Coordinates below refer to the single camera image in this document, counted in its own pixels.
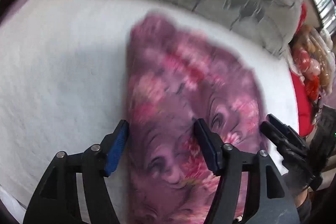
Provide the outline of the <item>purple floral garment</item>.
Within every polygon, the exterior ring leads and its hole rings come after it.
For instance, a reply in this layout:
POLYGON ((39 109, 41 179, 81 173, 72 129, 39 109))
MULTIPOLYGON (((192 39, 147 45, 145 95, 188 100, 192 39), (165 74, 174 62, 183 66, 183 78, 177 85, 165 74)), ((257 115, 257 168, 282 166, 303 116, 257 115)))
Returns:
POLYGON ((203 223, 219 178, 193 136, 205 120, 240 151, 267 147, 263 99, 252 70, 206 36, 148 14, 127 49, 130 221, 203 223))

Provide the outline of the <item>red cloth at bedside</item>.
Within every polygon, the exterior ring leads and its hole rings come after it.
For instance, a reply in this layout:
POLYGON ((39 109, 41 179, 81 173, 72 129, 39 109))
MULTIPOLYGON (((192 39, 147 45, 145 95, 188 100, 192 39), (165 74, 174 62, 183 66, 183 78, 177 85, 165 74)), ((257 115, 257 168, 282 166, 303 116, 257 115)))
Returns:
POLYGON ((314 128, 314 126, 311 123, 311 114, 313 108, 311 102, 308 100, 305 86, 301 82, 300 77, 292 71, 290 72, 290 74, 297 101, 298 123, 299 123, 298 133, 300 137, 307 137, 313 131, 314 128))

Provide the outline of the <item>plastic bags bundle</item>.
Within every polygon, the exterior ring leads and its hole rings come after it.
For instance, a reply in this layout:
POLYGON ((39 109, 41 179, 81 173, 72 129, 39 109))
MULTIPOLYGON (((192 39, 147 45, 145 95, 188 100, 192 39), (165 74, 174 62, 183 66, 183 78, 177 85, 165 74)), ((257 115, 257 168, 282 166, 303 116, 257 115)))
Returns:
POLYGON ((316 101, 320 94, 331 94, 335 78, 333 41, 325 29, 317 31, 304 24, 293 39, 291 56, 303 76, 307 97, 316 101))

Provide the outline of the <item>white quilted bedspread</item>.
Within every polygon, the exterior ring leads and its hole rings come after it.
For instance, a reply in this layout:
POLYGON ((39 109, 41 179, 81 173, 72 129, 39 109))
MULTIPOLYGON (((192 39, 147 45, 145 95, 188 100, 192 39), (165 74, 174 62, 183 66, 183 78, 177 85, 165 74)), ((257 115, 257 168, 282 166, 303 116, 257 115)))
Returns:
MULTIPOLYGON (((298 128, 286 61, 227 28, 155 0, 29 0, 1 26, 1 186, 24 206, 58 151, 85 151, 127 120, 130 32, 151 13, 230 51, 253 71, 264 119, 298 128)), ((106 187, 132 223, 129 139, 106 187)))

